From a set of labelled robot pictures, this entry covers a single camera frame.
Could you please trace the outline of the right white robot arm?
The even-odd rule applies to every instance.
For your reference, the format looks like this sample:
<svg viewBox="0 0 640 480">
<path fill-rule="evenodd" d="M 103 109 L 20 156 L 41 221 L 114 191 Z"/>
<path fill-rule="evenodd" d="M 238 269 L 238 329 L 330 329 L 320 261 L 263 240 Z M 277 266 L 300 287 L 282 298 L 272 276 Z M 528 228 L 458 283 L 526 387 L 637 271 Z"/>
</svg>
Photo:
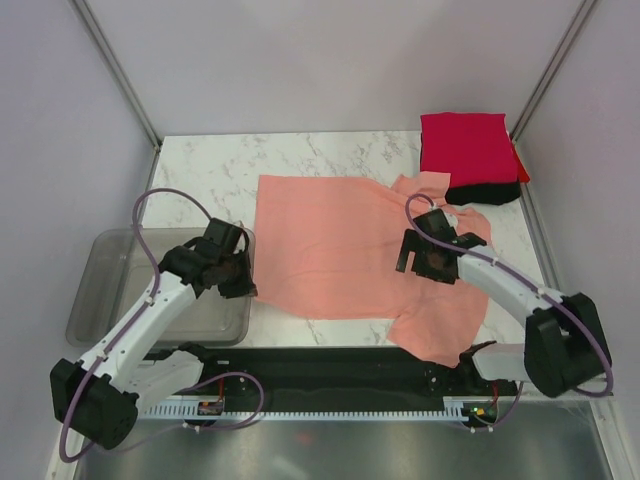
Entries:
<svg viewBox="0 0 640 480">
<path fill-rule="evenodd" d="M 569 391 L 602 398 L 613 391 L 612 361 L 594 302 L 535 282 L 474 233 L 459 235 L 440 208 L 408 218 L 396 269 L 436 282 L 472 285 L 516 319 L 520 344 L 488 343 L 458 368 L 467 392 L 494 380 L 527 382 L 557 398 Z"/>
</svg>

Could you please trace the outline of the salmon pink t shirt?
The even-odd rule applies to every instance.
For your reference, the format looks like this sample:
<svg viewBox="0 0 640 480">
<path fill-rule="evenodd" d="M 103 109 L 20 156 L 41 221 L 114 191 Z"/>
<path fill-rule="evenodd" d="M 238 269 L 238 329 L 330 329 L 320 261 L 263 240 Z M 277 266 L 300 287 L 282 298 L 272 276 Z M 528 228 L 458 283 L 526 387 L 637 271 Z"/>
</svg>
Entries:
<svg viewBox="0 0 640 480">
<path fill-rule="evenodd" d="M 391 342 L 453 368 L 484 322 L 489 298 L 396 269 L 410 195 L 443 204 L 449 175 L 282 177 L 258 182 L 253 278 L 258 301 L 305 319 L 390 319 Z"/>
</svg>

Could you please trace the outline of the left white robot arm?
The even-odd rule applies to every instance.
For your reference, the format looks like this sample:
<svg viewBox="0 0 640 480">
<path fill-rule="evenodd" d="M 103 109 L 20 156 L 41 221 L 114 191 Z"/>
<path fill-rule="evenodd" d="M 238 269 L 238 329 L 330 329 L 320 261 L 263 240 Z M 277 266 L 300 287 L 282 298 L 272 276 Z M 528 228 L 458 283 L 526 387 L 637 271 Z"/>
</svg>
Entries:
<svg viewBox="0 0 640 480">
<path fill-rule="evenodd" d="M 212 288 L 223 299 L 254 297 L 248 233 L 211 219 L 203 235 L 170 249 L 153 265 L 153 276 L 138 300 L 114 327 L 77 361 L 59 360 L 50 372 L 55 418 L 67 434 L 75 431 L 105 450 L 120 445 L 139 414 L 170 395 L 192 387 L 208 393 L 219 369 L 177 349 L 143 368 L 140 363 L 170 324 Z"/>
</svg>

